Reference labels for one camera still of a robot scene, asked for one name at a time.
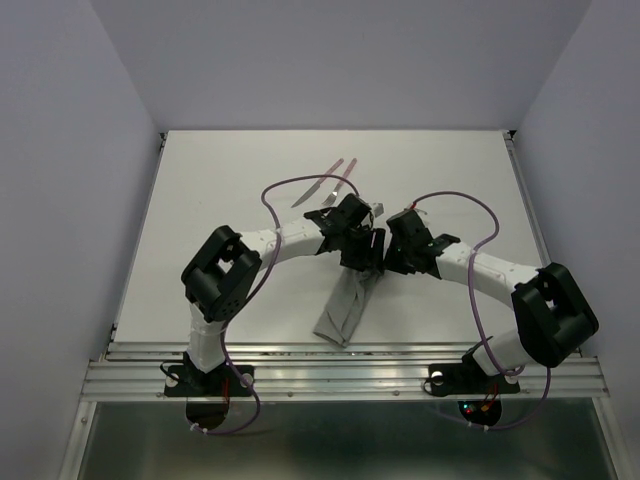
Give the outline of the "grey cloth napkin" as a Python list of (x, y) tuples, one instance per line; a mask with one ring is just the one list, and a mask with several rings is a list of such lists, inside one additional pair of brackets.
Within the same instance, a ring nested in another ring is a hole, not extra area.
[(314, 326), (313, 334), (336, 347), (346, 348), (361, 322), (382, 278), (375, 270), (344, 268)]

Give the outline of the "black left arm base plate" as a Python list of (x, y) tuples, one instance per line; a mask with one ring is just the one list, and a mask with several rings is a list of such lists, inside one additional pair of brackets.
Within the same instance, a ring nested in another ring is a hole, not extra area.
[(228, 365), (203, 373), (189, 363), (163, 362), (164, 395), (169, 398), (248, 398), (249, 388)]

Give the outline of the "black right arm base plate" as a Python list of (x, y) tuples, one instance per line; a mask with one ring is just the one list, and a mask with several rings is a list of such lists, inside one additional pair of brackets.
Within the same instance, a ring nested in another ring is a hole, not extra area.
[(428, 395), (444, 398), (451, 395), (473, 396), (517, 394), (518, 382), (509, 383), (502, 375), (487, 375), (473, 360), (464, 355), (454, 363), (431, 363), (422, 390)]

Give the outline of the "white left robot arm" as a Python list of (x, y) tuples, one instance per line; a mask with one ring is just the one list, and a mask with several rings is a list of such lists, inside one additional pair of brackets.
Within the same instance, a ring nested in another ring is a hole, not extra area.
[(385, 231), (374, 221), (384, 212), (354, 194), (339, 205), (307, 212), (273, 229), (237, 233), (217, 228), (181, 275), (192, 315), (186, 357), (188, 382), (199, 393), (215, 392), (225, 362), (221, 336), (248, 303), (260, 272), (299, 257), (337, 252), (343, 272), (315, 329), (330, 343), (348, 345), (374, 286), (384, 272)]

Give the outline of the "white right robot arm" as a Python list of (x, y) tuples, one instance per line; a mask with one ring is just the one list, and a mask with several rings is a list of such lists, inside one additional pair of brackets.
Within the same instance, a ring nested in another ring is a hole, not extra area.
[(435, 237), (426, 215), (415, 209), (390, 217), (387, 226), (391, 243), (386, 269), (467, 286), (474, 314), (477, 292), (512, 310), (512, 330), (493, 337), (483, 334), (463, 356), (460, 378), (472, 390), (482, 390), (496, 375), (528, 364), (555, 368), (599, 329), (575, 279), (559, 263), (520, 265), (481, 253), (449, 234)]

